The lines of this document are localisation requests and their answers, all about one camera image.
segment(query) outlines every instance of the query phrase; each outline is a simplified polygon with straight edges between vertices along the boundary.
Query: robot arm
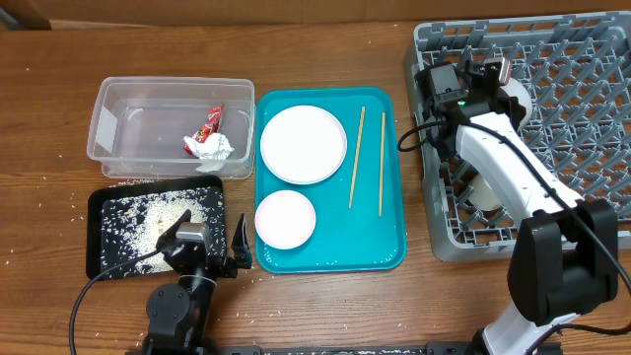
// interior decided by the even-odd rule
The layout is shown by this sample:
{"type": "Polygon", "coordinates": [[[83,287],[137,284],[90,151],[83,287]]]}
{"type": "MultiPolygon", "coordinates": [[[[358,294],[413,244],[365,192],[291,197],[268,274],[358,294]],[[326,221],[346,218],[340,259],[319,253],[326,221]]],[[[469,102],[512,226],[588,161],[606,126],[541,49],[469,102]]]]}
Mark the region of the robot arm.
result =
{"type": "Polygon", "coordinates": [[[218,278],[236,278],[250,269],[245,215],[241,216],[228,256],[226,238],[213,235],[205,223],[188,223],[190,212],[158,240],[165,261],[180,274],[177,284],[162,285],[149,297],[149,330],[142,353],[133,355],[210,355],[214,345],[203,339],[218,278]]]}
{"type": "MultiPolygon", "coordinates": [[[[517,135],[505,114],[491,111],[472,117],[470,122],[493,129],[516,144],[539,174],[556,189],[570,207],[576,207],[576,201],[583,200],[578,192],[559,181],[534,156],[517,135]]],[[[534,211],[553,213],[562,209],[547,195],[518,156],[488,133],[472,127],[459,127],[456,134],[456,151],[486,179],[493,192],[508,209],[516,225],[519,225],[522,219],[531,217],[534,211]]]]}
{"type": "MultiPolygon", "coordinates": [[[[614,267],[596,250],[594,241],[576,228],[568,211],[548,195],[525,161],[615,257],[616,214],[604,200],[583,201],[519,138],[516,129],[526,124],[527,109],[501,89],[514,81],[508,79],[506,65],[504,60],[467,61],[464,68],[442,63],[416,77],[425,100],[423,116],[426,122],[436,122],[430,123],[428,141],[441,158],[458,153],[471,163],[520,226],[508,273],[513,301],[496,321],[476,333],[470,351],[476,355],[523,355],[554,325],[591,312],[617,293],[614,267]],[[458,78],[467,84],[466,89],[458,78]],[[576,248],[562,250],[563,237],[576,243],[576,248]]],[[[527,93],[526,100],[525,105],[531,105],[527,93]]]]}

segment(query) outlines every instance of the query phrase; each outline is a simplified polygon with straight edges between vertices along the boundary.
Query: chopsticks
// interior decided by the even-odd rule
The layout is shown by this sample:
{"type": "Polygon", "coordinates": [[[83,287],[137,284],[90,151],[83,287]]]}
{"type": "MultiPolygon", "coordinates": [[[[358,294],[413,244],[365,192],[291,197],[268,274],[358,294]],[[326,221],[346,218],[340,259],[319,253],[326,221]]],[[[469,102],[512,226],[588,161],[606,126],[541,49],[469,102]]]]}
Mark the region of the chopsticks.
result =
{"type": "Polygon", "coordinates": [[[357,150],[355,151],[355,165],[353,166],[353,179],[351,180],[351,198],[348,201],[348,209],[353,205],[353,192],[355,192],[355,177],[357,176],[357,164],[359,163],[359,150],[362,146],[362,131],[364,130],[364,114],[366,107],[362,106],[362,116],[359,120],[359,133],[357,135],[357,150]]]}
{"type": "Polygon", "coordinates": [[[386,137],[386,113],[382,114],[382,160],[379,168],[379,216],[384,206],[384,138],[386,137]]]}
{"type": "MultiPolygon", "coordinates": [[[[355,192],[355,179],[357,178],[357,166],[359,165],[359,152],[362,147],[362,132],[364,131],[364,116],[366,107],[362,106],[362,115],[359,120],[359,133],[357,135],[357,149],[355,150],[355,165],[353,166],[353,178],[351,179],[351,197],[348,201],[348,209],[353,206],[353,193],[355,192]]],[[[386,141],[386,113],[382,113],[382,145],[379,168],[379,216],[382,217],[384,211],[384,151],[386,141]]]]}

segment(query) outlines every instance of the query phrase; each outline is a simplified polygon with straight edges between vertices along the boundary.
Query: white plate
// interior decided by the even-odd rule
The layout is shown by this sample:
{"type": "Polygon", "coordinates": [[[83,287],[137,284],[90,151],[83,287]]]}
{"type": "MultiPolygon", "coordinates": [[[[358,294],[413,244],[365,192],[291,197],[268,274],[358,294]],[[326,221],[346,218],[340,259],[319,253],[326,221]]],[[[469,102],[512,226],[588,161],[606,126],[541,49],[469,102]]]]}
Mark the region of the white plate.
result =
{"type": "Polygon", "coordinates": [[[263,129],[260,155],[267,169],[284,181],[320,182],[342,165],[346,133],[325,109],[289,107],[272,117],[263,129]]]}
{"type": "Polygon", "coordinates": [[[316,228],[316,211],[301,193],[276,191],[265,197],[254,215],[258,236],[276,249],[293,249],[306,242],[316,228]]]}

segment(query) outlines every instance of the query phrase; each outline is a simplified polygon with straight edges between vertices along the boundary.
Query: teal tray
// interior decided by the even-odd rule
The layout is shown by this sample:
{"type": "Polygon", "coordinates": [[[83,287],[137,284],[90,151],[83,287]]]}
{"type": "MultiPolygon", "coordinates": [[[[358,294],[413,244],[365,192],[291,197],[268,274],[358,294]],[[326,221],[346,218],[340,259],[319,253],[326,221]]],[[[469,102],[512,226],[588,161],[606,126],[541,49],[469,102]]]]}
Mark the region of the teal tray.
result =
{"type": "Polygon", "coordinates": [[[281,110],[296,105],[331,112],[346,132],[347,152],[342,166],[325,181],[295,185],[265,167],[256,149],[256,207],[272,192],[291,189],[302,193],[315,209],[315,230],[302,246],[279,250],[256,238],[258,262],[274,273],[388,270],[405,258],[407,240],[403,195],[392,101],[377,88],[277,91],[265,95],[256,113],[256,142],[267,122],[281,110]],[[355,181],[353,207],[348,209],[357,134],[366,107],[362,147],[355,181]],[[379,171],[382,113],[386,113],[384,208],[379,217],[379,171]]]}

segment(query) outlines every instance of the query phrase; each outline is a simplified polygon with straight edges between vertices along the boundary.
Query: plastic dish rack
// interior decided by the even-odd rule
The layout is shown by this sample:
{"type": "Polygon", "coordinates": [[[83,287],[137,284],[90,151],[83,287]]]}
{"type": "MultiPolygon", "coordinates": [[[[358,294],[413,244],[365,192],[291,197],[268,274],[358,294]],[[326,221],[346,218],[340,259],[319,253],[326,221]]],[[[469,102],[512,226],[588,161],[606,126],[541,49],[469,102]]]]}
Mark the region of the plastic dish rack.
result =
{"type": "MultiPolygon", "coordinates": [[[[605,198],[631,249],[631,12],[422,24],[404,61],[410,112],[423,106],[414,75],[425,66],[504,56],[534,111],[520,136],[548,169],[587,200],[605,198]]],[[[426,144],[423,194],[432,249],[444,261],[510,257],[518,227],[506,208],[483,212],[467,200],[476,171],[441,161],[426,144]]],[[[573,246],[565,243],[564,248],[573,246]]]]}

